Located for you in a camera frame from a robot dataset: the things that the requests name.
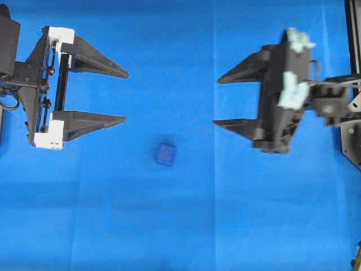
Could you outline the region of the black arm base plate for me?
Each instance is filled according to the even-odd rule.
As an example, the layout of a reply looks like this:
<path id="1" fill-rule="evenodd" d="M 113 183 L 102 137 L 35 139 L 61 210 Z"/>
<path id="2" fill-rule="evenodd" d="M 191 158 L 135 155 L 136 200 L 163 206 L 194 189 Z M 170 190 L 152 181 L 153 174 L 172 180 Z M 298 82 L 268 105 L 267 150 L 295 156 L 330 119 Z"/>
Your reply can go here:
<path id="1" fill-rule="evenodd" d="M 360 118 L 338 124 L 342 154 L 360 170 Z"/>

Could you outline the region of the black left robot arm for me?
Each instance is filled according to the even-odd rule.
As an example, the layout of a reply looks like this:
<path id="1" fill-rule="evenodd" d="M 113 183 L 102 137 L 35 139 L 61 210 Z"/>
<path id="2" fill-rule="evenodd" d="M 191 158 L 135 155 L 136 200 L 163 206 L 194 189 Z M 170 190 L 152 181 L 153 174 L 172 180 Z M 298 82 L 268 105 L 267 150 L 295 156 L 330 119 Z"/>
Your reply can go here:
<path id="1" fill-rule="evenodd" d="M 36 148 L 61 150 L 64 142 L 126 121 L 125 117 L 64 109 L 68 75 L 96 73 L 129 78 L 129 74 L 77 36 L 73 29 L 45 26 L 41 38 L 26 61 L 16 61 L 20 24 L 1 5 L 1 96 L 12 96 L 20 106 L 29 144 Z"/>

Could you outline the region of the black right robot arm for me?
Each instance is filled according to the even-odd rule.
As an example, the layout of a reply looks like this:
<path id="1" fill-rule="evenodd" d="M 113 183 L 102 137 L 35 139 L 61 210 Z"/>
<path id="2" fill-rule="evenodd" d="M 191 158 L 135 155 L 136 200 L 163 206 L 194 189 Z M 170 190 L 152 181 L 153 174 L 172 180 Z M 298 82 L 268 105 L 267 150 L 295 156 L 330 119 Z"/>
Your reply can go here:
<path id="1" fill-rule="evenodd" d="M 360 113 L 348 108 L 347 87 L 354 88 L 360 75 L 309 79 L 311 51 L 315 46 L 305 32 L 287 28 L 281 41 L 264 45 L 218 79 L 220 84 L 260 82 L 256 119 L 215 120 L 223 129 L 253 142 L 269 154 L 286 154 L 306 110 L 314 110 L 328 126 L 357 120 Z"/>

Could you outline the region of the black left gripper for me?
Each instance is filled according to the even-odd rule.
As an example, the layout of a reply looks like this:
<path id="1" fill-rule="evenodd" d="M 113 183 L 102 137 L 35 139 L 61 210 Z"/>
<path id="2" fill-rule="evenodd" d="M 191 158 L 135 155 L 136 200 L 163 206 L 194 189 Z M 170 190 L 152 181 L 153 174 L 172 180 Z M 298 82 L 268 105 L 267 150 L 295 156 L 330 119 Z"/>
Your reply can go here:
<path id="1" fill-rule="evenodd" d="M 54 111 L 47 99 L 49 76 L 54 72 L 55 56 L 74 73 L 96 73 L 128 79 L 129 74 L 108 59 L 70 28 L 45 26 L 41 38 L 25 62 L 15 64 L 12 84 L 26 113 L 29 143 L 37 148 L 61 150 L 63 141 L 125 123 L 126 117 L 80 111 Z"/>

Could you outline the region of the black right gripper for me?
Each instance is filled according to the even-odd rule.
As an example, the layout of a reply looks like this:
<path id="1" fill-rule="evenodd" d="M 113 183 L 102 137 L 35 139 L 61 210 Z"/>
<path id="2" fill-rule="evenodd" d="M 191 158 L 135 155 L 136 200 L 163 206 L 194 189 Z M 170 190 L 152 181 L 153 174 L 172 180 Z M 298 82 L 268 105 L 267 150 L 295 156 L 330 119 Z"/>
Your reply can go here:
<path id="1" fill-rule="evenodd" d="M 309 96 L 307 82 L 311 51 L 315 46 L 305 32 L 287 28 L 279 44 L 262 46 L 222 75 L 217 83 L 264 82 L 260 120 L 213 120 L 213 124 L 255 140 L 253 147 L 268 154 L 287 154 L 291 139 L 303 117 Z"/>

